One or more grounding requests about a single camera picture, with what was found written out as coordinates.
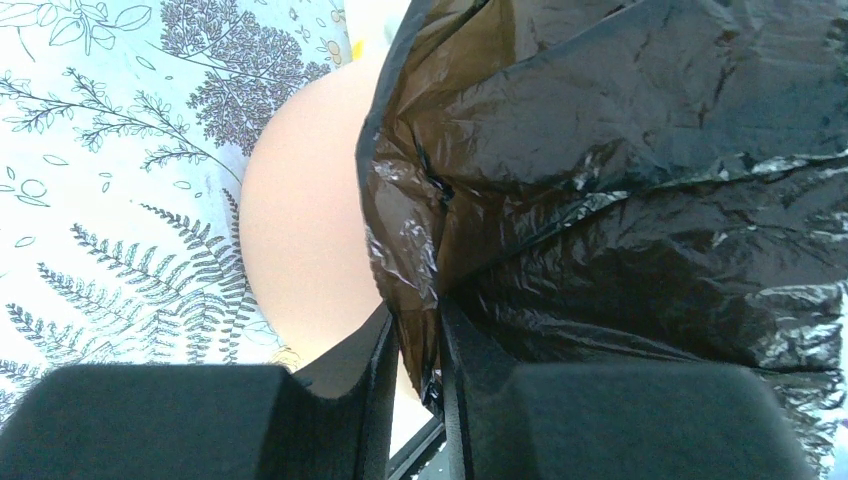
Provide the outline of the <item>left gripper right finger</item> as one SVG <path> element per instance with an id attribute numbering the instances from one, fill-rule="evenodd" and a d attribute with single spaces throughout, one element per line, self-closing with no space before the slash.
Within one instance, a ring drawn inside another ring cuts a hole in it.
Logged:
<path id="1" fill-rule="evenodd" d="M 773 394 L 714 363 L 522 363 L 453 302 L 441 363 L 455 479 L 810 479 Z"/>

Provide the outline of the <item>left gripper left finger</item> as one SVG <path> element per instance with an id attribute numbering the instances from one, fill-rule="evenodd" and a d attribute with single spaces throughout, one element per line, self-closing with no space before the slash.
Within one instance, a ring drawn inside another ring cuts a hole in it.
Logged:
<path id="1" fill-rule="evenodd" d="M 49 374 L 1 436 L 5 479 L 382 479 L 397 341 L 378 307 L 296 372 L 81 365 Z"/>

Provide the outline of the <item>orange plastic trash bin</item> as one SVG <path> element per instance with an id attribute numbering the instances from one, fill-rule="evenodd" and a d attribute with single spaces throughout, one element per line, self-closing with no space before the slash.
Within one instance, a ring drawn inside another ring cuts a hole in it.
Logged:
<path id="1" fill-rule="evenodd" d="M 239 201 L 247 278 L 300 367 L 357 330 L 381 302 L 355 148 L 385 57 L 355 60 L 292 95 L 247 163 Z"/>

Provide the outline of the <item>black trash bag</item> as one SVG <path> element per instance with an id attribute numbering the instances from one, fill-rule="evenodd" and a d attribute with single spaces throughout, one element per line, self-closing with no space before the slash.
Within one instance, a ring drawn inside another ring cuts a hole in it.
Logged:
<path id="1" fill-rule="evenodd" d="M 357 148 L 445 421 L 441 305 L 522 363 L 714 363 L 824 479 L 847 397 L 843 1 L 413 1 Z"/>

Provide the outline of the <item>translucent white trash bag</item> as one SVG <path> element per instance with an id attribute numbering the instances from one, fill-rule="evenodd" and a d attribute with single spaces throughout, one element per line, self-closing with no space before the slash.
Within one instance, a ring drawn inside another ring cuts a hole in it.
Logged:
<path id="1" fill-rule="evenodd" d="M 352 60 L 384 56 L 398 32 L 410 0 L 345 0 Z"/>

